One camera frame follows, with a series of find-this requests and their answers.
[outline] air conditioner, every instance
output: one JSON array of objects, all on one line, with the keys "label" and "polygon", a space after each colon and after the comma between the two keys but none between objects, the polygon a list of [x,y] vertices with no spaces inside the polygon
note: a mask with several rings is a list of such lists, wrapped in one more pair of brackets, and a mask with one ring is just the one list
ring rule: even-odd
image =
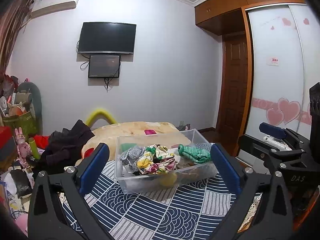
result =
[{"label": "air conditioner", "polygon": [[76,8],[78,0],[35,0],[31,18]]}]

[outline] wall-mounted tv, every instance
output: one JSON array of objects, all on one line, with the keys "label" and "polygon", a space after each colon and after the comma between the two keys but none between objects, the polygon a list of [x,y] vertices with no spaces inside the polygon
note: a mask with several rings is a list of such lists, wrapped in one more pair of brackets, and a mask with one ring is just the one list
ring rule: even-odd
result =
[{"label": "wall-mounted tv", "polygon": [[78,53],[133,54],[136,24],[85,22]]}]

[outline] red box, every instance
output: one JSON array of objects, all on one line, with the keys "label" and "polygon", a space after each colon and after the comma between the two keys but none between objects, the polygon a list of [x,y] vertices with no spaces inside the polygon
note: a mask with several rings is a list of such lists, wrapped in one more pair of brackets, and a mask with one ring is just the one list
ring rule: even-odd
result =
[{"label": "red box", "polygon": [[0,126],[0,149],[12,138],[9,126]]}]

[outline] blue clamp pad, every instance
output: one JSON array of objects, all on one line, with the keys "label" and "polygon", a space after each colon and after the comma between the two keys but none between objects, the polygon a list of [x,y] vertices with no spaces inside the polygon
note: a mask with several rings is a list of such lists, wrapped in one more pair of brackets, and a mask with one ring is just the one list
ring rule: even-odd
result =
[{"label": "blue clamp pad", "polygon": [[223,152],[218,144],[211,146],[210,155],[228,190],[232,194],[239,196],[242,191],[240,187],[240,176],[228,160],[232,157],[227,152]]},{"label": "blue clamp pad", "polygon": [[80,163],[78,166],[80,170],[87,166],[84,171],[77,174],[79,176],[78,184],[80,185],[79,193],[81,196],[84,197],[92,191],[108,159],[109,147],[104,143],[100,143],[94,152]]},{"label": "blue clamp pad", "polygon": [[287,136],[284,129],[282,129],[280,127],[273,126],[273,125],[265,123],[265,122],[260,124],[259,130],[260,130],[260,132],[271,135],[279,140],[283,140]]}]

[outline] sliding wardrobe door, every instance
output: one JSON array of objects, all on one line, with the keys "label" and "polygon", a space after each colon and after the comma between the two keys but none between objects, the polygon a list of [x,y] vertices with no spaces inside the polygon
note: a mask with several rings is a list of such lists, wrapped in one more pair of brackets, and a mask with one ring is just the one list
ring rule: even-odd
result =
[{"label": "sliding wardrobe door", "polygon": [[320,82],[320,25],[307,5],[289,5],[299,32],[305,71],[304,100],[298,133],[310,138],[309,89]]},{"label": "sliding wardrobe door", "polygon": [[[253,90],[246,134],[263,140],[266,134],[259,131],[262,122],[297,131],[304,69],[299,34],[290,8],[288,5],[263,7],[250,10],[248,15],[253,42]],[[251,165],[256,161],[244,151],[238,157]]]}]

